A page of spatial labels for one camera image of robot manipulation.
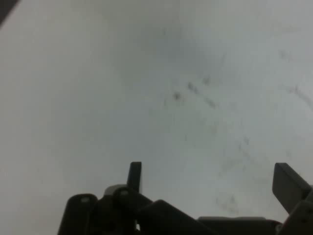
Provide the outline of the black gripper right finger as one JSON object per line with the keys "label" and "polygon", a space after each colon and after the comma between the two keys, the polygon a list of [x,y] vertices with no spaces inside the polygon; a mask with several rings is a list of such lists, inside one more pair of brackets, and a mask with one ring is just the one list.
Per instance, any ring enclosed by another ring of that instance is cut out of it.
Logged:
{"label": "black gripper right finger", "polygon": [[274,166],[272,192],[285,211],[287,219],[278,226],[278,235],[311,235],[313,233],[313,187],[287,163]]}

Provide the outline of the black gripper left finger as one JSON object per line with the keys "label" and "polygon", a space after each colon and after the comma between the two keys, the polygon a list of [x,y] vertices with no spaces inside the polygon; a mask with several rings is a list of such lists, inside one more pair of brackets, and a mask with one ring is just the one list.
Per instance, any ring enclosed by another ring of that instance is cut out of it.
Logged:
{"label": "black gripper left finger", "polygon": [[78,194],[67,201],[60,235],[208,235],[210,229],[163,200],[139,192],[141,162],[130,164],[127,182],[98,199]]}

